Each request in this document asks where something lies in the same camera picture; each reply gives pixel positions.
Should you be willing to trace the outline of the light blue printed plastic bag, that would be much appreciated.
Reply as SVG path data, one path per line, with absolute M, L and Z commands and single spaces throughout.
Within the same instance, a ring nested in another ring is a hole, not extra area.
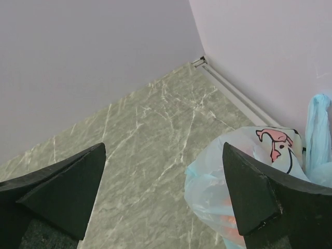
M 247 248 L 239 234 L 223 165 L 228 143 L 257 161 L 309 183 L 331 188 L 331 99 L 315 95 L 308 106 L 305 136 L 291 128 L 242 127 L 213 140 L 186 169 L 185 200 L 227 248 Z

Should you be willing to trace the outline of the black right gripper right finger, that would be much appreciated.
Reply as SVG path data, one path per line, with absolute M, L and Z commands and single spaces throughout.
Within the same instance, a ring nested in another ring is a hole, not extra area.
M 228 143 L 223 165 L 247 248 L 331 248 L 331 188 L 290 176 Z

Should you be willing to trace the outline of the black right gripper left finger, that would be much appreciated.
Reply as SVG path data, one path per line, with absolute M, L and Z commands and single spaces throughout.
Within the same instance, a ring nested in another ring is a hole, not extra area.
M 98 143 L 63 161 L 1 182 L 1 248 L 77 248 L 105 168 Z

